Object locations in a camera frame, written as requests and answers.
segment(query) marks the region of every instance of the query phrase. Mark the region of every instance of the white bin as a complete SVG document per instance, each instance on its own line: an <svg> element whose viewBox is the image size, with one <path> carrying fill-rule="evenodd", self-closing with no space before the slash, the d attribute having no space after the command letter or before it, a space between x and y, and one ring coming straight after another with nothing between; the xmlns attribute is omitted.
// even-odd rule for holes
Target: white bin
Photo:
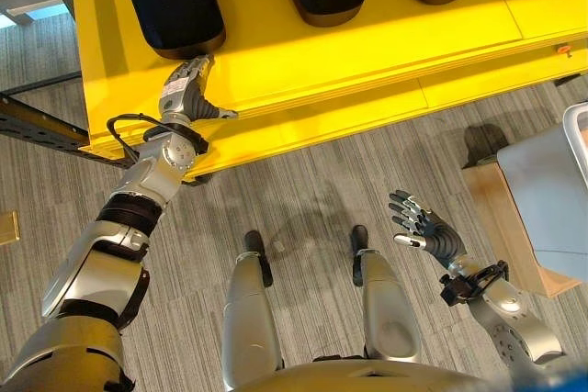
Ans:
<svg viewBox="0 0 588 392"><path fill-rule="evenodd" d="M588 103L561 125L498 151L539 264L588 282Z"/></svg>

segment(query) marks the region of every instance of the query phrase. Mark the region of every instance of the floor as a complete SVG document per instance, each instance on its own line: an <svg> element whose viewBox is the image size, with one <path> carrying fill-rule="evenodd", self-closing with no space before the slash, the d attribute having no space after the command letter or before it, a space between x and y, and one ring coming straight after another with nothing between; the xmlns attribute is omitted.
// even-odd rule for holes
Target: floor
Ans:
<svg viewBox="0 0 588 392"><path fill-rule="evenodd" d="M0 30L0 90L79 69L68 16ZM253 162L183 187L152 235L150 291L124 331L128 374L142 391L222 390L221 313L242 237L266 238L268 289L287 365L363 348L360 290L351 282L348 233L356 223L396 269L423 334L424 362L494 379L505 375L490 339L467 308L439 296L443 269L423 252L392 243L398 232L388 192L413 191L460 232L483 263L494 258L460 169L500 128L508 142L560 121L586 99L587 77L540 84L427 117ZM84 125L79 82L19 98ZM466 130L485 125L480 135ZM0 375L41 324L40 297L75 238L121 171L0 137L0 212L17 210L22 239L0 247ZM588 360L588 286L532 310L576 361Z"/></svg>

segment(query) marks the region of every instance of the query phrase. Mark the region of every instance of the humanoid robot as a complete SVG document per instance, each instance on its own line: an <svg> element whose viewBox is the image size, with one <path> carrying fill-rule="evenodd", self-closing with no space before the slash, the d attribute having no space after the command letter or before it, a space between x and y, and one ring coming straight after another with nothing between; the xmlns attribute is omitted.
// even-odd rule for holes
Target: humanoid robot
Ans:
<svg viewBox="0 0 588 392"><path fill-rule="evenodd" d="M73 245L42 300L42 325L9 370L2 392L111 391L134 384L124 373L120 331L136 317L149 284L142 259L149 236L182 180L208 148L191 123L236 118L204 98L211 56L180 65L160 99L161 119L142 114L112 118L108 127L135 164ZM115 130L122 119L155 126L136 151ZM390 195L393 220L407 229L394 242L430 252L447 270L443 299L466 303L492 338L515 382L554 384L568 365L559 340L524 305L507 281L507 265L483 268L466 254L458 234L414 196ZM222 335L226 390L393 392L485 387L473 377L420 364L421 337L410 303L388 262L368 247L368 231L351 232L353 282L363 289L363 356L322 357L285 366L266 297L273 279L257 231L245 236L237 258Z"/></svg>

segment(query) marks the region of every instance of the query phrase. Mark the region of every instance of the yellow table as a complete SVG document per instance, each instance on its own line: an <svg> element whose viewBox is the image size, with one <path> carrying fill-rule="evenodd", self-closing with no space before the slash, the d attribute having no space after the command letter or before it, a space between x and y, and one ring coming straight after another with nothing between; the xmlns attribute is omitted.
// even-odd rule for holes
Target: yellow table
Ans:
<svg viewBox="0 0 588 392"><path fill-rule="evenodd" d="M121 113L157 115L177 62L147 45L130 0L74 0L91 145ZM211 142L190 176L588 70L587 0L366 0L336 28L305 24L291 0L219 0L228 38L207 98L241 114L198 123ZM555 46L573 43L573 57ZM140 142L143 124L120 124Z"/></svg>

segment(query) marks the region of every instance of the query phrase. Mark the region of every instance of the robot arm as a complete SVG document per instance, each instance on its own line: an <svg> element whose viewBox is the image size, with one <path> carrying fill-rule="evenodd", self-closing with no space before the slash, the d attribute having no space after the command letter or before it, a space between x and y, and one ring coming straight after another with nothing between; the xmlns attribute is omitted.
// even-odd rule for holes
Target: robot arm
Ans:
<svg viewBox="0 0 588 392"><path fill-rule="evenodd" d="M448 271L441 278L441 297L451 307L468 305L488 332L516 383L553 383L569 361L555 334L529 311L522 292L508 281L508 265L500 261L482 268L466 254L459 235L414 196L390 194L392 218L408 230L394 241L430 252Z"/></svg>
<svg viewBox="0 0 588 392"><path fill-rule="evenodd" d="M122 370L119 331L137 315L149 284L142 259L149 236L198 154L208 148L190 127L202 118L236 118L203 97L211 56L180 65L160 99L161 121L145 142L126 152L136 161L124 174L96 221L70 250L42 300L48 320L27 341L9 371L3 392L12 390L109 390L133 384Z"/></svg>

